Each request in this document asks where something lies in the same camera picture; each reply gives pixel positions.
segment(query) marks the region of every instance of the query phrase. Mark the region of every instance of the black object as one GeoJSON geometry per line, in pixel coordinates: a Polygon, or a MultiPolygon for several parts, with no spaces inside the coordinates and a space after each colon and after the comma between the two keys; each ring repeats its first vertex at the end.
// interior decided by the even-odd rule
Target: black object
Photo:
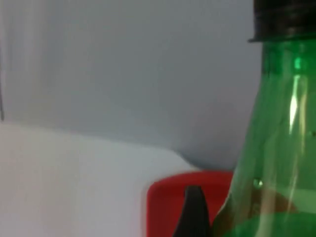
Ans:
{"type": "Polygon", "coordinates": [[[254,0],[251,41],[316,38],[316,0],[254,0]]]}
{"type": "Polygon", "coordinates": [[[204,193],[199,186],[188,186],[178,226],[173,237],[211,237],[211,226],[204,193]]]}

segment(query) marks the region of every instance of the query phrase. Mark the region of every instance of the green bottle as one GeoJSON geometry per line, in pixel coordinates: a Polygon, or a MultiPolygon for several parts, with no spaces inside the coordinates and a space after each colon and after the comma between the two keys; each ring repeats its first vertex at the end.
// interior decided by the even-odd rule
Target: green bottle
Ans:
{"type": "Polygon", "coordinates": [[[214,237],[316,237],[316,1],[255,0],[262,78],[214,237]]]}

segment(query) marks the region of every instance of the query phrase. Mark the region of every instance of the red object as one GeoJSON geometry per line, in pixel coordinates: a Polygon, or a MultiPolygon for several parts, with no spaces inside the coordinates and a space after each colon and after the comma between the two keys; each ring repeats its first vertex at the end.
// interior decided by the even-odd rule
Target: red object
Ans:
{"type": "Polygon", "coordinates": [[[171,237],[181,215],[184,191],[188,185],[201,186],[213,222],[223,205],[231,172],[193,172],[171,176],[155,182],[147,192],[147,237],[171,237]]]}

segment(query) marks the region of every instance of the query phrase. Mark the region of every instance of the wall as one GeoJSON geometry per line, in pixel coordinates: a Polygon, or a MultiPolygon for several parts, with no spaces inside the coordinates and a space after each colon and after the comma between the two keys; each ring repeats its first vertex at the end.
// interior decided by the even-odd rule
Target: wall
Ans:
{"type": "Polygon", "coordinates": [[[3,237],[140,237],[146,188],[193,169],[164,150],[13,125],[0,125],[0,151],[3,237]]]}
{"type": "Polygon", "coordinates": [[[260,76],[252,2],[0,0],[5,121],[231,169],[260,76]]]}

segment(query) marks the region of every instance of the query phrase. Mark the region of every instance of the bottle cap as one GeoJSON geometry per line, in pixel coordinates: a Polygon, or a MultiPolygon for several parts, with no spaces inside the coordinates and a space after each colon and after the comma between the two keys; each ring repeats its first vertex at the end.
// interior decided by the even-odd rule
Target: bottle cap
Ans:
{"type": "Polygon", "coordinates": [[[251,41],[316,38],[316,0],[254,0],[251,41]]]}

